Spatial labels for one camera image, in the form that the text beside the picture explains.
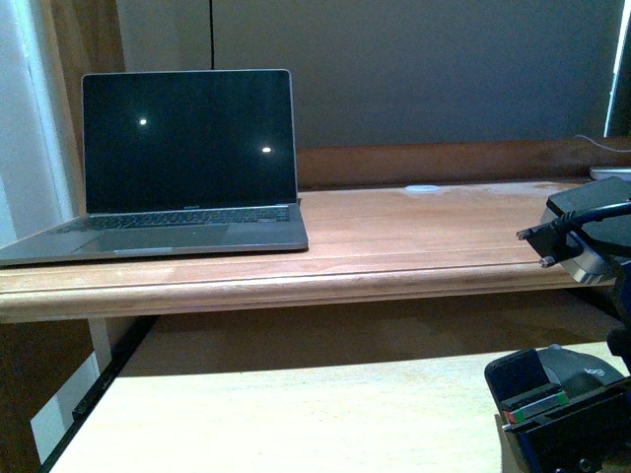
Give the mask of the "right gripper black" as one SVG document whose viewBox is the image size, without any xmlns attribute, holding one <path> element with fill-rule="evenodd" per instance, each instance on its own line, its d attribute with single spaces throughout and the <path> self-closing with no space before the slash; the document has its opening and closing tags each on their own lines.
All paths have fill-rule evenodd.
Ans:
<svg viewBox="0 0 631 473">
<path fill-rule="evenodd" d="M 597 472 L 630 442 L 628 377 L 566 404 L 534 349 L 489 363 L 484 376 L 502 421 L 519 423 L 504 432 L 528 472 Z"/>
</svg>

